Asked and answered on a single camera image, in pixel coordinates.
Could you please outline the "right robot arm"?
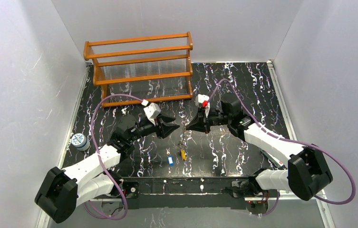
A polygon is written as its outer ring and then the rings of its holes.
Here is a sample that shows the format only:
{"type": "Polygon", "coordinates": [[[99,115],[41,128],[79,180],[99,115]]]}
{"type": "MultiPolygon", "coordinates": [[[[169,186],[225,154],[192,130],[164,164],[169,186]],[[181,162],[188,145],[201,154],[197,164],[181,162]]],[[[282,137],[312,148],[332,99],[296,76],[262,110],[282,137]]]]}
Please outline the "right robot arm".
{"type": "Polygon", "coordinates": [[[234,94],[225,94],[221,109],[211,108],[209,96],[197,95],[196,116],[186,125],[188,131],[209,133],[212,126],[225,125],[242,141],[259,147],[283,163],[283,170],[260,170],[248,179],[247,188],[255,193],[266,190],[291,191],[308,201],[333,181],[323,153],[268,130],[242,108],[234,94]]]}

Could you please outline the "yellow key tag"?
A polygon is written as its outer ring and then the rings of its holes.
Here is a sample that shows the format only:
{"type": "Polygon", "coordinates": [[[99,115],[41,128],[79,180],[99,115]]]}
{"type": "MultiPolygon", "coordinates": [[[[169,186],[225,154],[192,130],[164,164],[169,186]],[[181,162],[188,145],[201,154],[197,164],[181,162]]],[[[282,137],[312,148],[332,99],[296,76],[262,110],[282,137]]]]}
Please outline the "yellow key tag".
{"type": "Polygon", "coordinates": [[[181,157],[182,159],[185,161],[186,160],[186,151],[185,150],[180,150],[180,153],[181,153],[181,157]]]}

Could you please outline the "silver keyring holder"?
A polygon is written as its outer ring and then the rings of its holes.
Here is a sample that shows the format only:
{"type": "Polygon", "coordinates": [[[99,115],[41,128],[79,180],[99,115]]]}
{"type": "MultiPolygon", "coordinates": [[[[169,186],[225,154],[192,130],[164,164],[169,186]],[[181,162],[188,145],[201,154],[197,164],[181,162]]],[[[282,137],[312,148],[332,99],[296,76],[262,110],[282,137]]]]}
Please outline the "silver keyring holder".
{"type": "Polygon", "coordinates": [[[178,143],[179,152],[184,151],[186,148],[186,128],[185,125],[182,127],[181,138],[178,143]]]}

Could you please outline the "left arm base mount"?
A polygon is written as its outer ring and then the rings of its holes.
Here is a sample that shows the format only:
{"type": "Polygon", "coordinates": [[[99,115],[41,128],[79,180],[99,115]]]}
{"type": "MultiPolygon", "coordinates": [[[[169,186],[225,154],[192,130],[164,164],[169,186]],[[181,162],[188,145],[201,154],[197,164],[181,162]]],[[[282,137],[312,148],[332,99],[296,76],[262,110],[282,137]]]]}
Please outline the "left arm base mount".
{"type": "MultiPolygon", "coordinates": [[[[120,188],[127,199],[136,199],[139,196],[139,182],[125,180],[120,184],[120,188]]],[[[99,195],[96,199],[121,199],[121,194],[114,187],[110,193],[99,195]]]]}

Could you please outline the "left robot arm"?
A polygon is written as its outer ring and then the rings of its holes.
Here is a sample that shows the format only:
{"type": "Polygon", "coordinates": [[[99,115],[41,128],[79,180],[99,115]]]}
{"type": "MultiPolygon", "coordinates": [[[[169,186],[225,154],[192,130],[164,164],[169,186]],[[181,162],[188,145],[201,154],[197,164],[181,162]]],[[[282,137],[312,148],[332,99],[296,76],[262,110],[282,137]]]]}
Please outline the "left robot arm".
{"type": "Polygon", "coordinates": [[[101,195],[115,193],[126,204],[123,179],[110,168],[130,156],[136,140],[153,133],[158,138],[168,137],[180,127],[174,120],[163,114],[139,122],[132,115],[122,117],[99,152],[64,169],[50,169],[34,202],[56,223],[70,217],[77,206],[101,195]]]}

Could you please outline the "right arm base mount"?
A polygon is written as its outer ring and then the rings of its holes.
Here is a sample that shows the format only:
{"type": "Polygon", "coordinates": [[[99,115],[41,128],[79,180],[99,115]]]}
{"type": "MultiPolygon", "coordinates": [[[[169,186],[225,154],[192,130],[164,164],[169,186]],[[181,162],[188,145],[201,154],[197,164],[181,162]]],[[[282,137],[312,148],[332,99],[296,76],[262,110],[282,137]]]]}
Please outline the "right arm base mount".
{"type": "Polygon", "coordinates": [[[235,199],[252,198],[246,200],[248,208],[266,211],[269,209],[269,200],[275,201],[279,194],[275,190],[262,190],[257,183],[248,179],[232,181],[230,186],[225,187],[221,192],[235,199]]]}

